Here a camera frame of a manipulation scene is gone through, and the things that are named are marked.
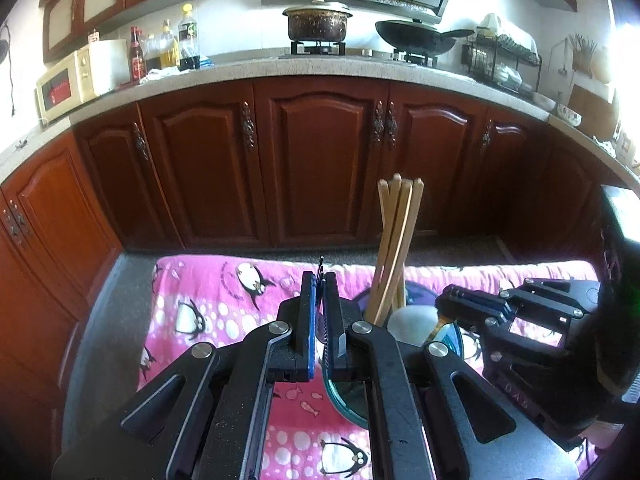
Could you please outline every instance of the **wooden chopsticks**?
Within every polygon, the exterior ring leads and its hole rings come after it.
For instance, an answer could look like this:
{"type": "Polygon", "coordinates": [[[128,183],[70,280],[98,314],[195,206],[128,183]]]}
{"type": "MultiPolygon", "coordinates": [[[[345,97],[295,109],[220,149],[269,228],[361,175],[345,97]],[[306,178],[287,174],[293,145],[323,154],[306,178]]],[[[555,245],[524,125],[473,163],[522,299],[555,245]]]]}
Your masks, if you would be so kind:
{"type": "Polygon", "coordinates": [[[365,319],[382,325],[389,307],[402,308],[404,300],[404,261],[420,210],[424,184],[422,180],[403,180],[395,174],[388,184],[378,183],[382,211],[382,238],[371,284],[365,319]]]}

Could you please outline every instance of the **cutting board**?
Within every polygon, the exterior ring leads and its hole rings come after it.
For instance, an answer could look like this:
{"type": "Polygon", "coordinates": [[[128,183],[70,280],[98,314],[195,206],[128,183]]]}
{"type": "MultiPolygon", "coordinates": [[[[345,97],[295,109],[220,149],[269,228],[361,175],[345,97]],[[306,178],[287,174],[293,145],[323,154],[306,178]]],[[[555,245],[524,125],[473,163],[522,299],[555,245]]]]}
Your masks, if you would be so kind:
{"type": "Polygon", "coordinates": [[[611,140],[618,122],[616,106],[581,86],[574,85],[568,107],[582,116],[578,130],[598,140],[611,140]]]}

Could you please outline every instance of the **red bottle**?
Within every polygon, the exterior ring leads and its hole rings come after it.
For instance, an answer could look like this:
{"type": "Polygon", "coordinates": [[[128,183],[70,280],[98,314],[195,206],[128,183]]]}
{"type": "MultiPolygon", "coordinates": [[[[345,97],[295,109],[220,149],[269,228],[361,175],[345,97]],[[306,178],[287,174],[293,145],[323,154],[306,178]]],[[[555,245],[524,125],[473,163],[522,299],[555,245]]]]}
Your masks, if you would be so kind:
{"type": "Polygon", "coordinates": [[[131,47],[129,48],[129,60],[131,62],[131,78],[133,81],[140,81],[146,75],[145,59],[142,53],[142,47],[138,38],[140,30],[137,27],[131,27],[131,47]]]}

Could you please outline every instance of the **granite countertop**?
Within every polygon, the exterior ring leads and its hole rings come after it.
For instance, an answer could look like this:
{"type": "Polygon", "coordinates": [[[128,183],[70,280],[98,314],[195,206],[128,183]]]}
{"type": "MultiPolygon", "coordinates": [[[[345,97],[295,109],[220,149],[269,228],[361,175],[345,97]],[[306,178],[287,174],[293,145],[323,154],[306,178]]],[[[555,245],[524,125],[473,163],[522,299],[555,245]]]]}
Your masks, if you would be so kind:
{"type": "Polygon", "coordinates": [[[441,70],[434,70],[404,62],[393,62],[377,58],[357,57],[281,57],[238,61],[218,64],[212,68],[187,72],[151,81],[144,85],[132,86],[105,95],[78,108],[68,116],[57,120],[47,128],[36,127],[26,136],[27,145],[16,150],[13,146],[0,153],[0,184],[13,173],[27,158],[47,144],[57,135],[101,113],[132,102],[208,83],[237,79],[287,75],[340,75],[387,79],[407,83],[422,84],[442,90],[458,92],[467,96],[511,108],[537,120],[549,122],[563,134],[571,137],[598,158],[604,161],[638,196],[640,178],[622,166],[615,158],[604,152],[595,142],[548,112],[498,89],[477,83],[469,77],[441,70]]]}

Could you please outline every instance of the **silver screw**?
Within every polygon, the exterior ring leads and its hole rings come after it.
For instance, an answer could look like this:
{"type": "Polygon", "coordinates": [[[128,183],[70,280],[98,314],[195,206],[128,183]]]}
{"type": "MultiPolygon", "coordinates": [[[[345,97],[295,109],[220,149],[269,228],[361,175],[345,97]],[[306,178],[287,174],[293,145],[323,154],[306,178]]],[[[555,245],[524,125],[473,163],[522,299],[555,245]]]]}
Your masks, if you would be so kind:
{"type": "Polygon", "coordinates": [[[366,321],[356,321],[351,325],[351,329],[356,334],[368,334],[369,332],[371,332],[371,325],[366,321]]]}
{"type": "Polygon", "coordinates": [[[209,357],[213,352],[213,346],[209,343],[197,343],[191,348],[191,355],[196,359],[204,359],[209,357]]]}
{"type": "Polygon", "coordinates": [[[436,341],[429,345],[429,353],[434,357],[444,357],[449,353],[449,348],[444,343],[436,341]]]}
{"type": "Polygon", "coordinates": [[[275,335],[282,335],[289,330],[289,323],[284,321],[274,321],[269,324],[269,332],[275,335]]]}

